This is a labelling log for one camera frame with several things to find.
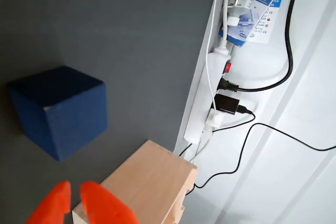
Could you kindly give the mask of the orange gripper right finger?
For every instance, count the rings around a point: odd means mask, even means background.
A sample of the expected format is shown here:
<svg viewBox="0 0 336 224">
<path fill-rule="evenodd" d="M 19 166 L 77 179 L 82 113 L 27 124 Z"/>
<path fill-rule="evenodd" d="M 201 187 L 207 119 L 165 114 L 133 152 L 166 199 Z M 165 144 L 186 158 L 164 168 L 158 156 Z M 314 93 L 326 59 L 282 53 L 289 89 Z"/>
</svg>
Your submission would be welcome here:
<svg viewBox="0 0 336 224">
<path fill-rule="evenodd" d="M 80 197 L 89 223 L 138 223 L 127 205 L 96 182 L 82 183 Z"/>
</svg>

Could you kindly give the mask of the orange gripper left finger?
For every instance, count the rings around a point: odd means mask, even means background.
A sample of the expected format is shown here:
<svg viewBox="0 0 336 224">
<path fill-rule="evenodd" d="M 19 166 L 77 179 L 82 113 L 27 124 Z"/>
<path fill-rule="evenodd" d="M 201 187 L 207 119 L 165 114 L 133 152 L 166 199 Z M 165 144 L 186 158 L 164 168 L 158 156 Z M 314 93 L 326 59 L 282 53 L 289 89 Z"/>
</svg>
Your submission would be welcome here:
<svg viewBox="0 0 336 224">
<path fill-rule="evenodd" d="M 69 181 L 59 182 L 39 203 L 26 223 L 62 224 L 64 215 L 70 212 L 71 184 Z"/>
</svg>

